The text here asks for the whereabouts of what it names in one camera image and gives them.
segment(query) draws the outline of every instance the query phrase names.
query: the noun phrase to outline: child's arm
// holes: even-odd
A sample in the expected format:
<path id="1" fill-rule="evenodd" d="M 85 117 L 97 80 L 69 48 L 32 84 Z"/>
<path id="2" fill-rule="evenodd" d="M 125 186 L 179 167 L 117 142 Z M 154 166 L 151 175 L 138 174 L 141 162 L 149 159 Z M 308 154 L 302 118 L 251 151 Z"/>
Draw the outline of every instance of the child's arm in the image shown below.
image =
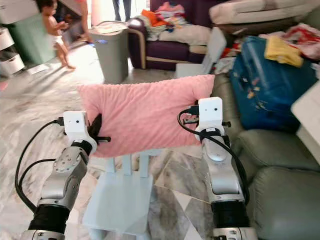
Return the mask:
<path id="1" fill-rule="evenodd" d="M 50 17 L 48 16 L 43 17 L 43 23 L 48 34 L 51 34 L 54 36 L 61 35 L 59 33 L 59 30 L 66 28 L 66 25 L 67 25 L 67 23 L 65 23 L 64 21 L 54 24 L 53 21 L 51 21 Z"/>

